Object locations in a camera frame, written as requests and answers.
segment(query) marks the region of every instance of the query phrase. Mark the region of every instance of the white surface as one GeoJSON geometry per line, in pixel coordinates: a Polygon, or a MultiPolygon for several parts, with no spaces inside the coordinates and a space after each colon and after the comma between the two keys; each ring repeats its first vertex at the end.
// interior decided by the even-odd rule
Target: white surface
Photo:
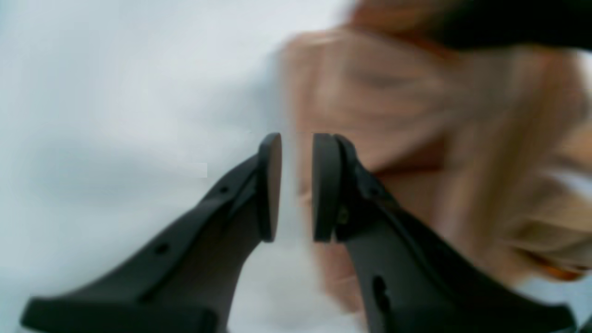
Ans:
{"type": "MultiPolygon", "coordinates": [[[[347,2],[0,2],[0,333],[30,295],[103,274],[254,153],[280,128],[261,110],[265,57],[347,2]]],[[[278,241],[249,258],[232,332],[355,332],[318,292],[293,189],[285,177],[278,241]]]]}

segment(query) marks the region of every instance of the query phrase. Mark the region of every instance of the white background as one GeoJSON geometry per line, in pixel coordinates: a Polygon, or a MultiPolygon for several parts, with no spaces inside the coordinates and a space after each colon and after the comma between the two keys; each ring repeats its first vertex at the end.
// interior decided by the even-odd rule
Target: white background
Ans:
{"type": "MultiPolygon", "coordinates": [[[[282,129],[273,53],[349,3],[0,1],[0,333],[32,294],[117,265],[282,129]]],[[[249,258],[231,330],[355,332],[318,290],[293,192],[284,177],[278,241],[249,258]]]]}

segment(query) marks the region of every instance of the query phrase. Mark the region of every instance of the mounting hole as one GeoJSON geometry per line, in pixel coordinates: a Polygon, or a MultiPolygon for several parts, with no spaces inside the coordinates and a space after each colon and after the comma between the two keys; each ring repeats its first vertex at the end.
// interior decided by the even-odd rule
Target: mounting hole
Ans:
{"type": "Polygon", "coordinates": [[[163,255],[163,254],[166,254],[167,252],[169,252],[169,250],[170,250],[169,244],[162,243],[156,247],[156,249],[154,250],[154,253],[156,255],[163,255]]]}
{"type": "Polygon", "coordinates": [[[374,277],[372,281],[372,291],[374,293],[374,301],[378,309],[383,312],[388,312],[391,309],[391,301],[388,297],[387,284],[380,276],[374,277]]]}

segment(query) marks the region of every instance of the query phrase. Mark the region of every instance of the black bracket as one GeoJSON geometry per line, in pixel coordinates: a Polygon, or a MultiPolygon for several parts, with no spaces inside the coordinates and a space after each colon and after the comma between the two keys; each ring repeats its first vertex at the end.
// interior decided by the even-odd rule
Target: black bracket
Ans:
{"type": "MultiPolygon", "coordinates": [[[[46,333],[225,333],[242,265],[278,220],[281,137],[114,271],[31,299],[24,327],[46,333]]],[[[371,333],[572,333],[566,306],[520,297],[477,271],[405,212],[341,136],[314,137],[316,241],[345,243],[371,333]]],[[[589,326],[582,333],[589,333],[589,326]]]]}

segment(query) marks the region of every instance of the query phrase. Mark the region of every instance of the round black pad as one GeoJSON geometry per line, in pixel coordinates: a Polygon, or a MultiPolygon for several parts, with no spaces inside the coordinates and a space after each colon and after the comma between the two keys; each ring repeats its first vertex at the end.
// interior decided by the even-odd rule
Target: round black pad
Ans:
{"type": "Polygon", "coordinates": [[[278,227],[279,192],[282,182],[282,137],[272,133],[259,145],[257,212],[264,242],[273,242],[278,227]]]}
{"type": "Polygon", "coordinates": [[[339,142],[330,134],[313,140],[313,238],[330,242],[337,224],[341,192],[342,157],[339,142]]]}

